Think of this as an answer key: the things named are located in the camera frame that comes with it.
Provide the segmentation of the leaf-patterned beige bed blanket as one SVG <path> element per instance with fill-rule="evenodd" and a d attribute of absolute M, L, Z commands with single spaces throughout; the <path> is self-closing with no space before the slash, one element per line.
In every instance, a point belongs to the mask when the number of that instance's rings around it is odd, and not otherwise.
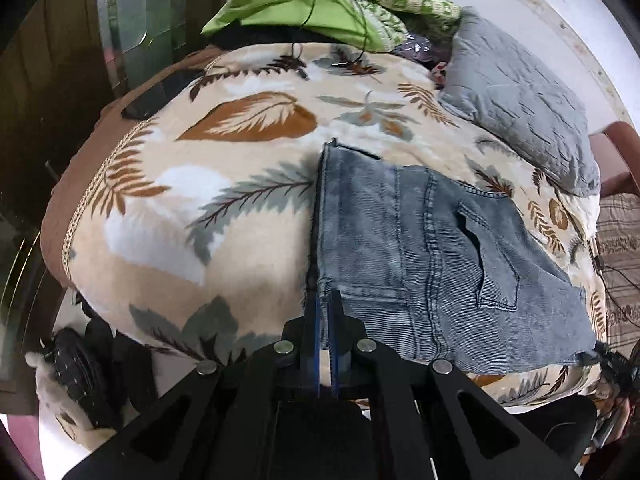
<path fill-rule="evenodd" d="M 323 148 L 336 142 L 401 167 L 420 166 L 509 196 L 526 229 L 586 293 L 597 341 L 608 333 L 604 286 L 591 262 L 597 196 L 561 191 L 494 134 L 445 110 L 427 70 L 391 54 L 330 44 L 255 44 L 219 52 L 201 70 L 168 140 L 196 263 L 152 233 L 122 263 L 128 312 L 145 344 L 219 359 L 276 340 L 303 312 L 314 264 L 312 222 Z M 505 406 L 533 406 L 594 384 L 599 367 L 548 365 L 506 375 L 469 373 Z"/>

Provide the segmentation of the wooden door with glass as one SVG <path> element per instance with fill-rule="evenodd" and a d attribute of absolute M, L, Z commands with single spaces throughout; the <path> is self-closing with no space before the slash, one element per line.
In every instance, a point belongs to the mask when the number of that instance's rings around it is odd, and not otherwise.
<path fill-rule="evenodd" d="M 140 336 L 120 262 L 152 233 L 195 264 L 168 140 L 189 84 L 151 118 L 125 106 L 176 70 L 219 54 L 203 26 L 227 0 L 32 0 L 20 22 L 1 18 L 1 409 L 37 408 L 35 351 L 66 289 L 90 297 L 125 334 Z"/>

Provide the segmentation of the green patterned quilt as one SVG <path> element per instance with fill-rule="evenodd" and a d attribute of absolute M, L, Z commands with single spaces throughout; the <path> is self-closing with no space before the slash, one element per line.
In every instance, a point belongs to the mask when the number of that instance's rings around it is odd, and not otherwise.
<path fill-rule="evenodd" d="M 298 26 L 367 52 L 390 52 L 414 18 L 437 38 L 459 26 L 461 6 L 449 0 L 228 0 L 203 26 L 206 37 L 234 22 L 243 26 Z"/>

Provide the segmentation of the purple patterned cloth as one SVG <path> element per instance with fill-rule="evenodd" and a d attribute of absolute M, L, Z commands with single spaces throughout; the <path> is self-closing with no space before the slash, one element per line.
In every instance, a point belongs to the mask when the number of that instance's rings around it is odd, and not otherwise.
<path fill-rule="evenodd" d="M 442 90 L 446 84 L 446 70 L 451 58 L 448 42 L 432 41 L 418 34 L 408 34 L 406 39 L 392 50 L 394 55 L 415 62 L 430 72 L 436 88 Z"/>

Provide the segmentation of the grey quilted pillow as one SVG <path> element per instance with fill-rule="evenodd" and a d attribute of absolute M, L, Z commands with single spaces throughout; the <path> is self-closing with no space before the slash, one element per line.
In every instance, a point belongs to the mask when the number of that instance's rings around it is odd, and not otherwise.
<path fill-rule="evenodd" d="M 461 11 L 438 102 L 503 140 L 564 192 L 600 193 L 582 101 L 536 55 L 472 6 Z"/>

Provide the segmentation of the grey washed denim pants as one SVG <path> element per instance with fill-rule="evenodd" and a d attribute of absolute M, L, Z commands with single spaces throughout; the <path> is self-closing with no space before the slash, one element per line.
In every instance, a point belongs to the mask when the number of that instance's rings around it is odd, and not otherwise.
<path fill-rule="evenodd" d="M 596 345 L 585 291 L 506 194 L 330 142 L 312 228 L 320 306 L 338 292 L 406 360 L 506 375 L 576 365 Z"/>

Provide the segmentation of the black smartphone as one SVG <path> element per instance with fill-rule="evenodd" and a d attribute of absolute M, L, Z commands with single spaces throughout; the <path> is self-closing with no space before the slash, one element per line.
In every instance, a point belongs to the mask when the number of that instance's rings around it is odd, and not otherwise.
<path fill-rule="evenodd" d="M 120 113 L 122 118 L 138 120 L 139 122 L 151 118 L 172 99 L 175 99 L 183 89 L 188 88 L 189 84 L 192 84 L 195 79 L 204 74 L 205 70 L 200 68 L 176 70 L 161 81 L 153 84 L 149 90 L 146 90 L 141 96 L 138 96 L 125 106 Z"/>

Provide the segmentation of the striped brown cushion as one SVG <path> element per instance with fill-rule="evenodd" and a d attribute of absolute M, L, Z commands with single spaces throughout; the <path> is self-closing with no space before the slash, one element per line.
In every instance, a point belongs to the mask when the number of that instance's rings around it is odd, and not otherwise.
<path fill-rule="evenodd" d="M 639 341 L 639 197 L 606 196 L 600 207 L 597 243 L 604 262 L 606 342 L 631 358 Z"/>

